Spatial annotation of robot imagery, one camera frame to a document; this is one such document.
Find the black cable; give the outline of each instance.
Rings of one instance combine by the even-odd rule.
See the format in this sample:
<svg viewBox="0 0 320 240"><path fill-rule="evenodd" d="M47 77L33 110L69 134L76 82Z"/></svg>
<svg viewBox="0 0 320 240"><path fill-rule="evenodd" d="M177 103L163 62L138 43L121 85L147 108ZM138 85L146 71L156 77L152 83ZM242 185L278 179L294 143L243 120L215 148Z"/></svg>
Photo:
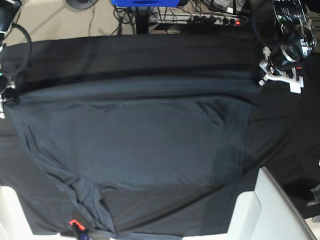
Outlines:
<svg viewBox="0 0 320 240"><path fill-rule="evenodd" d="M171 14L173 15L173 17L175 17L176 22L178 22L178 17L175 15L174 11L172 11L172 7L169 8Z"/></svg>
<svg viewBox="0 0 320 240"><path fill-rule="evenodd" d="M222 16L224 17L224 19L228 19L227 17L226 17L226 15L222 12L222 10L220 10L219 8L217 8L217 10L222 14ZM228 30L229 30L229 32L228 32L228 37L230 37L230 34L231 34L231 27L230 27L230 22L229 22L229 19L228 19Z"/></svg>
<svg viewBox="0 0 320 240"><path fill-rule="evenodd" d="M202 10L197 9L198 3L195 2L195 4L196 4L196 6L194 6L194 3L191 1L191 5L192 5L193 10L195 12L199 13L199 14L215 14L215 15L221 14L221 16L223 16L223 17L226 17L225 14L228 14L229 16L245 20L245 23L249 22L249 19L246 16L242 16L242 15L238 15L238 14L231 14L231 13L228 13L228 12L223 13L222 10L219 9L219 8L217 8L218 12L216 12L216 11L202 11ZM200 9L201 9L201 4L203 4L206 7L208 7L208 5L205 2L200 0L200 4L199 4L200 5L200 7L199 7Z"/></svg>
<svg viewBox="0 0 320 240"><path fill-rule="evenodd" d="M15 24L18 23L19 19L20 19L20 16L21 16L21 12L19 13L19 16L17 17L16 21L15 21ZM13 27L10 29L9 33L4 37L3 40L6 40L6 38L10 35L10 33L12 32L13 30Z"/></svg>
<svg viewBox="0 0 320 240"><path fill-rule="evenodd" d="M94 21L94 18L95 18L95 13L96 13L96 5L94 4L93 7L92 7L92 18L91 18L91 21L90 21L90 24L89 24L89 29L88 29L89 37L91 37L91 26L92 26L92 22Z"/></svg>
<svg viewBox="0 0 320 240"><path fill-rule="evenodd" d="M187 14L190 14L192 17L194 16L191 12L189 12L189 11L187 11L187 10L184 10L182 7L176 7L176 8L184 11L184 12L187 13Z"/></svg>
<svg viewBox="0 0 320 240"><path fill-rule="evenodd" d="M24 35L24 37L26 39L26 45L27 45L27 54L23 60L23 63L15 71L6 72L6 71L3 71L2 69L0 70L0 73L5 75L6 77L16 76L19 73L21 73L23 70L25 70L28 66L28 63L31 58L31 53L32 53L32 40L31 40L31 37L30 37L29 33L27 32L27 30L25 30L22 26L20 26L19 24L16 24L16 23L13 23L12 27L20 30L22 32L22 34Z"/></svg>
<svg viewBox="0 0 320 240"><path fill-rule="evenodd" d="M166 23L166 17L167 17L167 9L168 7L165 7L165 11L164 11L164 22Z"/></svg>
<svg viewBox="0 0 320 240"><path fill-rule="evenodd" d="M119 22L119 26L112 32L111 36L117 31L122 29L122 24L130 24L132 27L132 34L135 35L136 34L136 26L135 23L133 21L134 18L134 14L129 12L128 8L118 8L117 6L113 6L114 10L113 10L113 15L115 17L115 19L118 20ZM124 21L124 16L120 16L121 13L124 13L124 16L127 15L128 17L128 21Z"/></svg>
<svg viewBox="0 0 320 240"><path fill-rule="evenodd" d="M200 1L200 18L201 18L201 14L202 14L202 9L201 9L201 1Z"/></svg>
<svg viewBox="0 0 320 240"><path fill-rule="evenodd" d="M131 14L130 15L130 13L128 12L128 9L127 8L117 8L116 6L114 6L115 8L114 8L114 10L113 10L113 15L114 15L114 17L119 21L119 22L121 22L122 24L131 24L131 22L132 22L132 20L133 20L133 18L134 18L134 15L133 14ZM121 21L119 18L120 18L120 16L116 16L116 12L118 13L118 14L121 14L121 13L125 13L127 16L128 16L128 18L129 18L129 20L128 21Z"/></svg>
<svg viewBox="0 0 320 240"><path fill-rule="evenodd" d="M269 3L268 0L264 0L257 8L256 10L254 11L253 13L253 16L252 16L252 28L253 28L253 31L256 35L256 38L259 40L260 43L262 43L264 46L267 46L267 47L279 47L281 44L277 44L277 45L273 45L273 44L270 44L268 42L266 42L263 37L261 36L259 30L258 30L258 22L257 22L257 19L258 19L258 15L260 15L259 13L259 10L262 8L262 7L266 7L267 4Z"/></svg>
<svg viewBox="0 0 320 240"><path fill-rule="evenodd" d="M163 22L162 22L162 17L161 17L161 12L160 12L160 7L158 7L158 12L159 12L160 21L161 21L161 23L163 23Z"/></svg>

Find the beige carpet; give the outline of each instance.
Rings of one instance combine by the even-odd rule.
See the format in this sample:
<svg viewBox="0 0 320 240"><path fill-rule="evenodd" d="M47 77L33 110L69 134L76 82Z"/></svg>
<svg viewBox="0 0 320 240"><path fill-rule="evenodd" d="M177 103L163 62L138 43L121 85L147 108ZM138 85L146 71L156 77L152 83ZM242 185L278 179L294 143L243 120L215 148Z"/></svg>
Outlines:
<svg viewBox="0 0 320 240"><path fill-rule="evenodd" d="M65 0L28 0L18 24L29 32L34 42L110 35L118 27L113 10L110 0L99 0L94 7L86 10L74 9ZM123 25L123 34L132 34L129 24ZM8 45L23 42L24 36L16 29L6 40Z"/></svg>

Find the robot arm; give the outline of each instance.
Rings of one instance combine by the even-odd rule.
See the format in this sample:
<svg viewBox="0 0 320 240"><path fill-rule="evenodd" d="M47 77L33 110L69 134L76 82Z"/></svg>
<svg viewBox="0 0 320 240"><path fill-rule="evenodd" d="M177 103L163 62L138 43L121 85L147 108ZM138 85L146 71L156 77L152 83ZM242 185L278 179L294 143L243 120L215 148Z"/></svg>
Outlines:
<svg viewBox="0 0 320 240"><path fill-rule="evenodd" d="M264 59L260 62L259 84L281 81L290 84L292 93L301 93L303 78L297 74L304 59L317 46L317 39L300 0L273 0L276 24L284 43L270 50L263 49Z"/></svg>
<svg viewBox="0 0 320 240"><path fill-rule="evenodd" d="M0 1L0 43L6 35L10 32L14 21L18 17L22 8L20 0L2 0Z"/></svg>

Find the power strip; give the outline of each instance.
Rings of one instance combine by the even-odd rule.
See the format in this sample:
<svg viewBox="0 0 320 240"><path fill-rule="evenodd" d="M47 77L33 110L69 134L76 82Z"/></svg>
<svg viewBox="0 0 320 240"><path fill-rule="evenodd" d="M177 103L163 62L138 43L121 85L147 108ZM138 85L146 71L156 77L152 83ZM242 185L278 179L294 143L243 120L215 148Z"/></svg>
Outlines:
<svg viewBox="0 0 320 240"><path fill-rule="evenodd" d="M192 14L189 13L154 13L150 19L150 23L154 24L196 24L204 23L209 25L226 25L241 27L244 25L243 20L234 16L223 16L222 14Z"/></svg>

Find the red tag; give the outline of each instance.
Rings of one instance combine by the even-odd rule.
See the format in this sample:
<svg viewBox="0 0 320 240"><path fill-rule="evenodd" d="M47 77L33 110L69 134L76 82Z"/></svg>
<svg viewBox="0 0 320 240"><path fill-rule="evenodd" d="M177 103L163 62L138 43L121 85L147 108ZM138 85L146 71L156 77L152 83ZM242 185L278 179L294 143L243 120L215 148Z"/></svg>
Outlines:
<svg viewBox="0 0 320 240"><path fill-rule="evenodd" d="M75 219L72 219L72 220L69 222L69 224L70 224L71 226L72 226L73 224L76 224L81 231L86 230L86 228L85 228L80 222L78 222L78 221L75 220Z"/></svg>

